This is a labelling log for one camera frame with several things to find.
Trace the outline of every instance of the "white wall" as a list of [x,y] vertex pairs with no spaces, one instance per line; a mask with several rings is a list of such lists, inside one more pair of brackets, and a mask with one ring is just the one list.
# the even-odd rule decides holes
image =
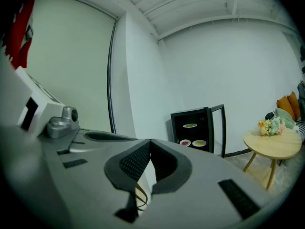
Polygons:
[[136,137],[169,140],[168,121],[175,106],[164,62],[156,41],[128,14],[126,57]]
[[114,19],[75,0],[35,0],[27,72],[79,112],[82,128],[111,132],[107,61]]
[[294,91],[301,70],[287,39],[262,22],[206,23],[164,39],[185,110],[224,104],[226,153],[246,149],[244,133]]

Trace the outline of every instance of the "floor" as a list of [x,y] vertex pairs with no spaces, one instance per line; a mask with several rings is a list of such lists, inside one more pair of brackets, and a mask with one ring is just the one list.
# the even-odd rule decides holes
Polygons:
[[[243,155],[225,158],[227,161],[233,163],[240,169],[244,169],[250,160],[253,152]],[[305,145],[302,145],[300,152],[293,158],[283,160],[282,164],[276,166],[274,183],[269,189],[269,192],[277,196],[289,187],[293,186],[295,179],[300,173],[303,165],[305,164]],[[256,155],[253,160],[252,166],[270,167],[271,160],[260,155]]]

